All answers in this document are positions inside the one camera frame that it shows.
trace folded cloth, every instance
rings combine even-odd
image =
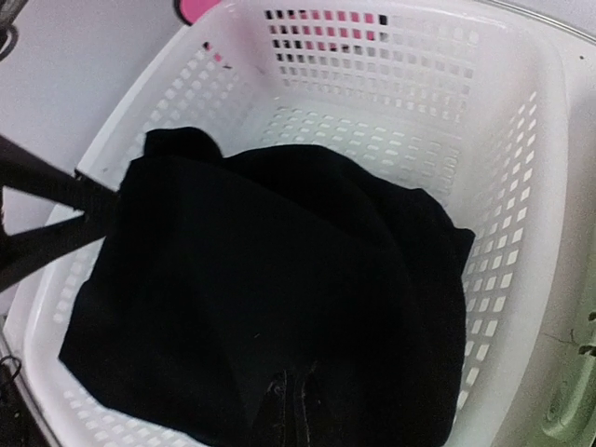
[[[104,406],[223,447],[441,446],[473,241],[319,146],[155,130],[61,360]]]

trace white wall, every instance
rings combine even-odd
[[[72,170],[142,69],[180,28],[172,0],[30,0],[0,62],[0,133]],[[50,205],[7,195],[8,231]],[[0,297],[0,315],[8,299]]]

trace pink object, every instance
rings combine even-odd
[[[192,25],[219,3],[220,0],[178,0],[176,6],[181,18]]]

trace white plastic basket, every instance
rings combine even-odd
[[[554,276],[567,164],[561,62],[524,22],[467,1],[224,2],[156,57],[79,169],[117,188],[147,130],[195,126],[226,155],[314,142],[425,188],[477,234],[448,445],[505,445],[506,433],[510,447],[503,421],[530,412],[524,380],[540,380],[526,366]],[[72,214],[57,207],[51,220]],[[20,291],[11,310],[35,398],[67,447],[196,445],[104,409],[58,361],[100,245],[48,266],[33,308]]]

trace black garment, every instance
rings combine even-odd
[[[147,135],[61,360],[109,408],[224,447],[440,446],[473,234],[317,146]]]

